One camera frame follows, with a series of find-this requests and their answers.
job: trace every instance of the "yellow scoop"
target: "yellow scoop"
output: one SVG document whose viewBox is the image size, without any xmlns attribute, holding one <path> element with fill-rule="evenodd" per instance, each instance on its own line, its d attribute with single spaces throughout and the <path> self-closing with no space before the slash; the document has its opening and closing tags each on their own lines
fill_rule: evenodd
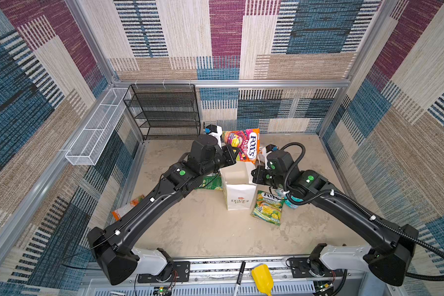
<svg viewBox="0 0 444 296">
<path fill-rule="evenodd" d="M 266 266 L 266 264 L 262 264 L 255 267 L 254 269 L 252 269 L 252 276 L 255 280 L 258 291 L 260 291 L 260 293 L 265 293 L 268 296 L 271 296 L 271 289 L 273 288 L 273 278 L 271 277 L 270 269 L 268 269 L 268 266 Z"/>
</svg>

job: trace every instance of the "fox's candy bag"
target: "fox's candy bag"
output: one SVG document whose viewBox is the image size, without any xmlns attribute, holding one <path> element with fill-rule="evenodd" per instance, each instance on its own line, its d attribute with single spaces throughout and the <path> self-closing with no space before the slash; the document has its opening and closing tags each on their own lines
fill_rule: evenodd
<svg viewBox="0 0 444 296">
<path fill-rule="evenodd" d="M 252 162 L 255 164 L 260 148 L 260 129 L 247 129 L 243 131 L 223 132 L 223 140 L 226 145 L 239 147 L 238 161 Z"/>
<path fill-rule="evenodd" d="M 257 203 L 251 215 L 279 226 L 283 202 L 281 197 L 259 190 Z"/>
</svg>

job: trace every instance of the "mesh basket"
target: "mesh basket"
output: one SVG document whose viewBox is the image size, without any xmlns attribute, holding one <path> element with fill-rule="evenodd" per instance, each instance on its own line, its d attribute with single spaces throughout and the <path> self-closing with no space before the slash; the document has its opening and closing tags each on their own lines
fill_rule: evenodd
<svg viewBox="0 0 444 296">
<path fill-rule="evenodd" d="M 107 92 L 84 129 L 79 133 L 66 159 L 72 165 L 95 165 L 125 110 L 124 98 L 131 98 L 125 88 Z"/>
</svg>

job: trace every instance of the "beige floor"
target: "beige floor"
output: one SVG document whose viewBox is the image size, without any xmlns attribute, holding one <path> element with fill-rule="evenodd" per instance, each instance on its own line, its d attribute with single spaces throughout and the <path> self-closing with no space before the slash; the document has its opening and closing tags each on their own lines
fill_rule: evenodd
<svg viewBox="0 0 444 296">
<path fill-rule="evenodd" d="M 306 155 L 300 169 L 313 169 L 334 185 L 340 183 L 316 135 L 262 134 L 261 145 L 301 142 Z M 159 176 L 189 151 L 192 141 L 150 141 L 134 197 L 148 193 Z M 287 149 L 293 158 L 299 147 Z M 359 245 L 365 241 L 336 218 L 313 205 L 283 207 L 281 226 L 250 216 L 249 210 L 227 211 L 222 192 L 198 189 L 164 213 L 136 243 L 164 248 L 173 257 L 306 254 L 321 242 Z"/>
</svg>

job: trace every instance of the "orange snack package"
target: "orange snack package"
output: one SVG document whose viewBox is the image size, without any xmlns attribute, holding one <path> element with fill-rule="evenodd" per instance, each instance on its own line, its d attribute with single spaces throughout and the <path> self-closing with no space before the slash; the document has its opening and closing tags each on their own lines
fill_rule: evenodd
<svg viewBox="0 0 444 296">
<path fill-rule="evenodd" d="M 230 131 L 222 133 L 225 145 L 239 147 L 240 153 L 237 160 L 241 162 L 252 162 L 255 164 L 258 150 L 260 148 L 260 129 L 246 129 L 243 131 Z"/>
</svg>

